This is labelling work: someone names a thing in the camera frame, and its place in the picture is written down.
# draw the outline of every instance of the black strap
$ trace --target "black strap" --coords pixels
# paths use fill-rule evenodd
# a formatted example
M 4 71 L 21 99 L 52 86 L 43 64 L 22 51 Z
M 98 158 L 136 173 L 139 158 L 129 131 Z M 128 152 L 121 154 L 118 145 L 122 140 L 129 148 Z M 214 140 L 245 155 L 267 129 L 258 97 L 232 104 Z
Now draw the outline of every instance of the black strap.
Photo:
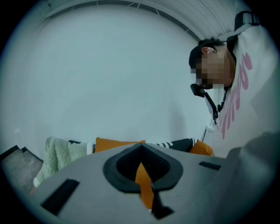
M 225 93 L 224 93 L 224 98 L 223 98 L 223 101 L 220 105 L 218 105 L 217 109 L 218 109 L 218 112 L 221 112 L 221 110 L 223 109 L 224 107 L 224 101 L 226 100 L 226 96 L 227 96 L 227 92 L 228 92 L 229 88 L 225 89 Z
M 234 31 L 243 26 L 244 24 L 249 23 L 253 26 L 259 25 L 258 17 L 250 11 L 242 11 L 235 16 L 234 20 Z

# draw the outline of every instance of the person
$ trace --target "person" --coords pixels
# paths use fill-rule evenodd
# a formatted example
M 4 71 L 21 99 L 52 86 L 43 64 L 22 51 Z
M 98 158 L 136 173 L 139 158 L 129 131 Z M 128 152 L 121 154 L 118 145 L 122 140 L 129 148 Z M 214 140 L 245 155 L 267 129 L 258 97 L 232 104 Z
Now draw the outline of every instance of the person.
M 235 78 L 236 39 L 236 36 L 229 37 L 227 44 L 216 38 L 201 40 L 191 51 L 191 72 L 196 73 L 196 83 L 203 89 L 212 89 L 215 84 L 224 85 L 225 91 L 231 87 Z

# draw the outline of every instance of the green towel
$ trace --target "green towel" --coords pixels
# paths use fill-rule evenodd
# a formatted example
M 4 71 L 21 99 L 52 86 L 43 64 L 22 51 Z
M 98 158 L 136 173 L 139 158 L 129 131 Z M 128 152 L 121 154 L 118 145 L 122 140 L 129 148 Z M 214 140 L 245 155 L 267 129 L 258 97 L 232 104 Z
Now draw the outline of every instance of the green towel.
M 45 156 L 41 170 L 34 178 L 34 186 L 67 166 L 74 160 L 87 155 L 88 143 L 70 143 L 66 140 L 49 137 L 45 142 Z

